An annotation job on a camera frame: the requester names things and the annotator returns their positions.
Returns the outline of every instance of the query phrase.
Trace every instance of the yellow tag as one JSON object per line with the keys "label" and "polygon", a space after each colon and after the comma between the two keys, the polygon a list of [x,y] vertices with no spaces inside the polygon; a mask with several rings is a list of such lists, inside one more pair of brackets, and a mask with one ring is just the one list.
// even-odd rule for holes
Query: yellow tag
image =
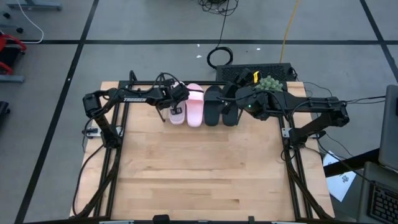
{"label": "yellow tag", "polygon": [[259,76],[258,76],[259,71],[254,72],[254,83],[257,83],[259,81]]}

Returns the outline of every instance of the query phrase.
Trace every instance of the wooden table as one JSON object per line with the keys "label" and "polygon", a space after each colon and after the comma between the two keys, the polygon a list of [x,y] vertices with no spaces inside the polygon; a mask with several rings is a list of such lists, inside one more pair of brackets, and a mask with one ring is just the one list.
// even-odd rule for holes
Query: wooden table
{"label": "wooden table", "polygon": [[[101,89],[117,87],[103,82]],[[289,92],[305,96],[303,83],[288,83]],[[123,105],[119,109],[119,121]],[[113,111],[106,116],[111,120]],[[309,113],[295,113],[301,127]],[[87,143],[84,160],[100,145]],[[318,150],[315,140],[307,146]],[[238,126],[215,127],[204,123],[191,128],[184,122],[161,122],[154,107],[131,103],[119,166],[111,218],[151,220],[169,214],[172,220],[294,220],[282,141],[277,118],[259,121],[243,113]],[[98,188],[103,149],[86,166],[81,177],[76,209],[80,211]],[[302,149],[309,191],[329,215],[334,215],[320,156]],[[297,188],[301,216],[302,195]],[[108,192],[101,214],[105,213]]]}

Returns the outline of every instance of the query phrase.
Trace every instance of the black floor line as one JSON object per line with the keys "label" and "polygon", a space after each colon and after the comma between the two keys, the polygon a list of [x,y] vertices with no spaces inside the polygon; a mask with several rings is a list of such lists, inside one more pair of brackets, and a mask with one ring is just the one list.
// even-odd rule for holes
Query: black floor line
{"label": "black floor line", "polygon": [[396,80],[398,81],[398,68],[397,68],[397,64],[395,63],[395,60],[393,58],[393,56],[390,53],[390,50],[387,47],[386,42],[383,39],[383,36],[381,35],[381,32],[376,24],[376,21],[374,20],[372,13],[368,7],[368,4],[366,4],[365,0],[360,0],[361,5],[363,7],[363,10],[365,11],[366,16],[368,17],[369,23],[372,26],[372,29],[374,31],[374,34],[377,37],[377,40],[381,42],[380,46],[381,49],[384,53],[384,56],[386,57],[386,60],[388,62],[388,64],[390,65],[391,71],[394,74]]}
{"label": "black floor line", "polygon": [[[80,40],[43,40],[41,44],[79,44]],[[95,45],[160,45],[160,44],[217,44],[218,40],[85,40]],[[283,40],[222,40],[222,44],[280,45]],[[287,45],[398,45],[398,40],[286,40]]]}
{"label": "black floor line", "polygon": [[32,176],[30,177],[30,181],[27,186],[24,198],[22,199],[21,206],[19,207],[18,214],[15,219],[15,223],[23,223],[24,222],[27,210],[29,208],[30,201],[32,200],[33,193],[35,191],[37,182],[39,181],[40,173],[42,171],[45,158],[47,157],[47,153],[49,151],[50,144],[51,144],[55,129],[57,128],[57,123],[60,118],[63,104],[65,103],[65,100],[66,100],[66,97],[68,94],[68,90],[69,90],[70,84],[72,82],[73,75],[75,74],[76,66],[79,62],[81,51],[83,50],[84,41],[87,38],[88,30],[90,29],[91,22],[93,21],[94,14],[95,14],[95,11],[96,11],[96,8],[98,5],[98,1],[99,0],[93,1],[93,5],[91,6],[90,13],[88,14],[88,18],[87,18],[85,27],[83,29],[83,33],[81,34],[81,37],[80,37],[80,42],[78,44],[78,47],[76,48],[75,56],[73,57],[72,64],[70,65],[68,75],[65,79],[65,83],[63,84],[60,98],[58,99],[57,106],[55,107],[55,111],[54,111],[54,114],[51,119],[49,130],[47,131],[47,134],[45,136],[44,143],[40,150],[40,154],[37,159],[35,168],[33,170]]}

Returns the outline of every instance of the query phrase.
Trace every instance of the pink slide sandal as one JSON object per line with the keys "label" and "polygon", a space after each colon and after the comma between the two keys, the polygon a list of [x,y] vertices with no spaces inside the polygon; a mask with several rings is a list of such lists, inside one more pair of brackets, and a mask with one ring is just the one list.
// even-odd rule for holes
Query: pink slide sandal
{"label": "pink slide sandal", "polygon": [[185,120],[185,101],[181,101],[176,107],[169,108],[169,119],[172,124],[182,124]]}
{"label": "pink slide sandal", "polygon": [[[187,86],[191,90],[201,90],[203,89],[198,84],[189,84]],[[203,119],[203,105],[204,105],[204,93],[198,91],[189,91],[188,100],[185,102],[187,104],[187,122],[191,127],[199,127]]]}

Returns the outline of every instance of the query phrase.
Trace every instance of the white paper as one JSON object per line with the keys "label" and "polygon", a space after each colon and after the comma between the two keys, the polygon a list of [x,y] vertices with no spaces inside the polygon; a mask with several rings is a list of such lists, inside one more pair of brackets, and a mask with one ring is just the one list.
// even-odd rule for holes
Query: white paper
{"label": "white paper", "polygon": [[[337,161],[338,160],[336,158],[327,154],[323,158],[323,166],[333,164]],[[328,183],[329,193],[332,196],[334,196],[337,200],[342,202],[345,195],[347,194],[349,187],[353,183],[355,176],[356,174],[353,171],[349,171],[340,175],[326,178],[326,181]]]}

